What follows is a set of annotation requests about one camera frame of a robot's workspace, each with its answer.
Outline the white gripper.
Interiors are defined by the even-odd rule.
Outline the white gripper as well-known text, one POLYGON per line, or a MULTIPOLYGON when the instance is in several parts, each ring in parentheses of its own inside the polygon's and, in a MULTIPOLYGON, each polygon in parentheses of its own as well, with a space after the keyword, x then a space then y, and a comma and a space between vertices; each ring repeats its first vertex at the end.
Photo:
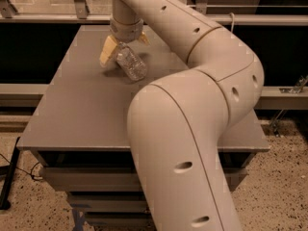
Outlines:
POLYGON ((113 15, 110 21, 110 28, 112 34, 107 36, 99 57, 102 67, 105 67, 114 56, 118 48, 118 40, 128 43, 137 39, 144 45, 150 44, 147 35, 142 31, 143 20, 136 15, 113 15))

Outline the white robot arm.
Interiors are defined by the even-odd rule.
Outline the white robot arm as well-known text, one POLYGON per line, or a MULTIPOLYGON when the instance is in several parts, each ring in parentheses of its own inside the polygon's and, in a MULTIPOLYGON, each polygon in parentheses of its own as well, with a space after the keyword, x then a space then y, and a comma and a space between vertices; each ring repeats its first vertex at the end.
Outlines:
POLYGON ((256 54, 218 23, 177 0, 114 0, 114 31, 142 19, 187 69, 133 98, 133 160, 157 231, 243 231, 218 156, 218 139, 260 98, 256 54))

